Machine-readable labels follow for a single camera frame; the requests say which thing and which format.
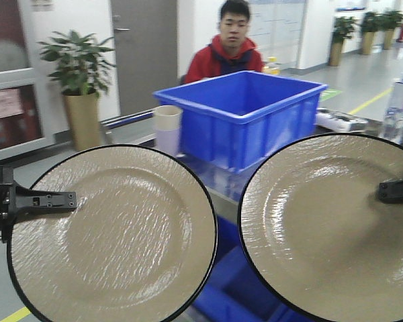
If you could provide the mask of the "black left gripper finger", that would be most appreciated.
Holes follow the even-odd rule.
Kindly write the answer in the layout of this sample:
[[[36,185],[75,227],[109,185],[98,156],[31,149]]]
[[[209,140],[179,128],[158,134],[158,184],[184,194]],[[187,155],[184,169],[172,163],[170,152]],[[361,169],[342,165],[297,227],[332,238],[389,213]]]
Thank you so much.
[[[13,189],[13,211],[18,215],[68,213],[76,208],[75,192],[37,191],[18,184]]]

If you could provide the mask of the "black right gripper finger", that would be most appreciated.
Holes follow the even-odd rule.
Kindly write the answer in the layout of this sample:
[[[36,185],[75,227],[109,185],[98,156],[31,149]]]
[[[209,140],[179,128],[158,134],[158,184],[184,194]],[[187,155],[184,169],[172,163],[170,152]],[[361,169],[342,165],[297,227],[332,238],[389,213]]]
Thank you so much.
[[[387,204],[403,204],[403,180],[379,183],[377,198]]]

